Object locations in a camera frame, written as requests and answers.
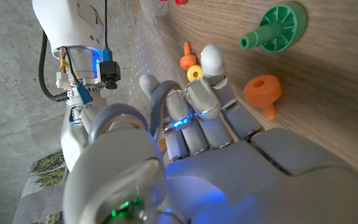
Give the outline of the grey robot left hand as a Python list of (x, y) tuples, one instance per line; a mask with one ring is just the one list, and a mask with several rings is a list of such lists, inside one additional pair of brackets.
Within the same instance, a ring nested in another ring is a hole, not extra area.
[(221, 49), (185, 89), (142, 75), (150, 122), (115, 104), (92, 120), (63, 195), (67, 223), (358, 223), (358, 173), (235, 99)]

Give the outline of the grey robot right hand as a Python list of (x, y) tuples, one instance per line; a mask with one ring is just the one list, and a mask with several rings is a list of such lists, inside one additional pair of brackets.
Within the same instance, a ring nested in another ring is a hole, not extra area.
[[(88, 131), (91, 121), (98, 111), (107, 106), (101, 97), (104, 85), (98, 78), (98, 63), (103, 54), (84, 46), (70, 46), (63, 53), (61, 66), (57, 72), (57, 87), (68, 93), (66, 110), (61, 130), (62, 152), (68, 170), (72, 170), (80, 154), (88, 146)], [(81, 82), (90, 93), (92, 101), (84, 103), (78, 93), (75, 80)]]

